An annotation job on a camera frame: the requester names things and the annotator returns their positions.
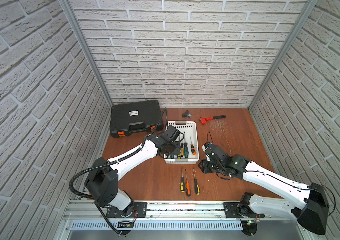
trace wooden floor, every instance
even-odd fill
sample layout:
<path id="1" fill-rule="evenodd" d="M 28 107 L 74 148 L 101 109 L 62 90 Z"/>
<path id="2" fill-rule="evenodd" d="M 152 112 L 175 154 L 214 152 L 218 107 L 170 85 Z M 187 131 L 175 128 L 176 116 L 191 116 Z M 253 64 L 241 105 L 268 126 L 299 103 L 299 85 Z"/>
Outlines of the wooden floor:
<path id="1" fill-rule="evenodd" d="M 199 142 L 200 159 L 206 158 L 202 145 L 206 142 L 207 132 L 211 132 L 213 142 L 230 156 L 240 154 L 260 166 L 274 171 L 265 148 L 261 142 L 254 122 L 247 109 L 189 109 L 192 118 L 183 118 L 184 108 L 169 108 L 168 120 L 195 121 Z M 202 125 L 199 117 L 226 115 L 225 119 L 208 121 Z M 103 158 L 108 159 L 138 146 L 145 132 L 128 137 L 109 137 Z M 203 174 L 197 164 L 166 164 L 156 156 L 129 171 L 120 181 L 119 188 L 127 192 L 134 200 L 240 200 L 245 192 L 252 192 L 264 197 L 278 197 L 276 194 L 244 180 L 233 178 L 222 180 L 214 173 Z M 192 195 L 187 197 L 180 192 L 181 166 L 186 169 Z M 194 192 L 193 167 L 201 194 Z"/>

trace black cable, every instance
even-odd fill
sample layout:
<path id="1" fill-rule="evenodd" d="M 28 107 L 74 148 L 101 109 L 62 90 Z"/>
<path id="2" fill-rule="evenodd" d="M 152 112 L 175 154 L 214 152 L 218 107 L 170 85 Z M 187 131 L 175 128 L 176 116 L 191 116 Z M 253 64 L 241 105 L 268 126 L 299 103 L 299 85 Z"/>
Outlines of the black cable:
<path id="1" fill-rule="evenodd" d="M 161 113 L 161 116 L 159 117 L 158 122 L 156 123 L 156 125 L 155 125 L 153 131 L 151 132 L 151 134 L 154 134 L 156 128 L 158 127 L 159 123 L 160 123 L 161 120 L 162 120 L 162 117 L 163 117 L 163 113 L 164 113 L 164 112 L 166 112 L 166 127 L 169 127 L 169 124 L 167 123 L 167 108 L 164 108 L 163 111 L 162 111 L 162 113 Z"/>
<path id="2" fill-rule="evenodd" d="M 84 193 L 82 193 L 82 192 L 77 191 L 77 190 L 74 188 L 74 185 L 73 185 L 73 184 L 74 184 L 74 181 L 75 181 L 78 177 L 80 177 L 81 175 L 85 174 L 86 172 L 90 172 L 90 171 L 95 170 L 95 169 L 98 169 L 98 168 L 105 168 L 105 167 L 107 167 L 107 166 L 116 164 L 116 163 L 118 163 L 118 162 L 122 162 L 122 161 L 128 159 L 129 157 L 134 156 L 135 154 L 137 154 L 137 153 L 138 153 L 139 151 L 141 151 L 141 150 L 142 150 L 142 147 L 138 148 L 137 150 L 135 150 L 134 152 L 130 153 L 129 155 L 126 155 L 126 156 L 124 156 L 124 157 L 119 158 L 118 161 L 106 162 L 106 163 L 103 164 L 103 165 L 100 165 L 100 166 L 97 166 L 97 167 L 90 167 L 90 168 L 87 168 L 87 169 L 85 169 L 85 170 L 82 170 L 82 171 L 78 172 L 76 175 L 74 175 L 74 176 L 71 178 L 70 182 L 68 183 L 68 188 L 69 188 L 70 191 L 73 192 L 75 195 L 78 195 L 78 196 L 80 196 L 80 197 L 86 197 L 86 198 L 89 198 L 89 199 L 94 199 L 93 196 L 91 196 L 91 195 L 84 194 Z"/>
<path id="3" fill-rule="evenodd" d="M 209 134 L 210 134 L 211 143 L 214 143 L 213 142 L 213 138 L 211 137 L 211 132 L 210 131 L 207 132 L 207 142 L 209 142 Z"/>
<path id="4" fill-rule="evenodd" d="M 334 208 L 333 208 L 333 210 L 331 211 L 331 213 L 329 214 L 329 215 L 327 215 L 327 216 L 330 216 L 331 214 L 333 214 L 333 212 L 335 211 L 335 209 L 336 209 L 336 197 L 334 196 L 334 194 L 333 194 L 333 191 L 332 190 L 330 190 L 330 188 L 328 188 L 328 187 L 326 187 L 326 186 L 323 186 L 323 187 L 325 187 L 325 188 L 327 188 L 330 192 L 331 192 L 331 195 L 333 195 L 333 199 L 334 199 Z"/>
<path id="5" fill-rule="evenodd" d="M 301 188 L 301 189 L 300 189 L 299 187 L 296 187 L 296 186 L 294 186 L 294 185 L 288 184 L 287 182 L 284 182 L 284 181 L 282 181 L 282 180 L 280 180 L 280 179 L 274 177 L 273 175 L 270 175 L 270 174 L 267 174 L 267 173 L 264 173 L 264 172 L 260 172 L 260 171 L 253 171 L 253 170 L 250 170 L 250 171 L 246 171 L 246 172 L 259 172 L 259 173 L 262 173 L 263 175 L 267 175 L 267 176 L 270 176 L 270 177 L 272 177 L 272 178 L 275 178 L 275 179 L 277 179 L 278 181 L 281 181 L 281 182 L 283 182 L 284 184 L 287 184 L 287 185 L 289 185 L 290 187 L 293 187 L 293 188 L 296 188 L 296 189 L 299 189 L 299 190 L 308 191 L 308 190 L 316 190 L 316 189 L 318 189 L 318 188 L 313 188 L 313 189 L 302 189 L 302 188 Z"/>
<path id="6" fill-rule="evenodd" d="M 114 228 L 114 226 L 110 223 L 110 221 L 108 220 L 108 218 L 106 217 L 105 213 L 102 211 L 102 209 L 100 208 L 100 206 L 98 205 L 98 203 L 96 201 L 94 201 L 94 204 L 96 205 L 96 208 L 99 210 L 100 214 L 103 216 L 103 218 L 105 219 L 106 223 L 110 226 L 110 228 L 118 235 L 120 236 L 124 236 L 126 234 L 128 234 L 129 232 L 131 232 L 131 230 L 126 231 L 125 233 L 123 233 L 124 231 L 118 231 L 116 228 Z"/>

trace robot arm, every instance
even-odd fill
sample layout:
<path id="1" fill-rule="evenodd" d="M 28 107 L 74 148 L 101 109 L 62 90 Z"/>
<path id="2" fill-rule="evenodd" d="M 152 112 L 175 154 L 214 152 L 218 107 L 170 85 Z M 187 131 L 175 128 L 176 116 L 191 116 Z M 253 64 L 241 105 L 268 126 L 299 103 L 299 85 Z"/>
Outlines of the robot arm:
<path id="1" fill-rule="evenodd" d="M 169 125 L 164 133 L 145 137 L 142 144 L 117 157 L 107 161 L 102 157 L 95 160 L 92 166 L 93 170 L 88 171 L 89 174 L 85 181 L 85 186 L 91 193 L 91 197 L 100 206 L 114 206 L 121 210 L 124 216 L 128 216 L 133 209 L 134 201 L 118 188 L 118 181 L 134 167 L 158 154 L 167 156 L 178 154 L 179 148 L 175 140 L 180 134 L 182 133 L 179 130 Z"/>
<path id="2" fill-rule="evenodd" d="M 245 193 L 238 204 L 238 214 L 272 214 L 297 221 L 307 230 L 324 235 L 329 203 L 324 187 L 295 182 L 273 173 L 240 155 L 230 157 L 219 146 L 209 142 L 202 147 L 207 159 L 199 163 L 203 173 L 215 172 L 246 180 L 272 191 L 283 199 Z"/>

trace ventilated metal panel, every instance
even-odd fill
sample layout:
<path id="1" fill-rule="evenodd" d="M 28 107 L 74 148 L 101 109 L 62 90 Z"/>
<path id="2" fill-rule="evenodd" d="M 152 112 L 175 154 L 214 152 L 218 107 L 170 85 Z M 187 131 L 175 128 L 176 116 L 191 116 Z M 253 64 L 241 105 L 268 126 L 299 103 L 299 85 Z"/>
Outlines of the ventilated metal panel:
<path id="1" fill-rule="evenodd" d="M 115 228 L 119 220 L 110 220 Z M 243 230 L 239 220 L 137 220 L 134 230 Z M 110 230 L 104 220 L 74 220 L 71 230 Z"/>

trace green-handled screwdriver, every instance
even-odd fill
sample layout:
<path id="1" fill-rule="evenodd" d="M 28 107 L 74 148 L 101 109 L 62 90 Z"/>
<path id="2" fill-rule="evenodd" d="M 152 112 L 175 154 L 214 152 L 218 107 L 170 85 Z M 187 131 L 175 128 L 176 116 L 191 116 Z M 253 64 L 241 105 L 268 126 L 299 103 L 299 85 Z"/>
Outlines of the green-handled screwdriver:
<path id="1" fill-rule="evenodd" d="M 174 159 L 174 154 L 170 154 L 170 158 Z"/>
<path id="2" fill-rule="evenodd" d="M 183 153 L 184 153 L 184 155 L 185 155 L 185 158 L 188 158 L 189 157 L 189 150 L 188 150 L 188 148 L 187 148 L 187 142 L 186 142 L 186 140 L 185 140 L 185 143 L 183 144 Z"/>

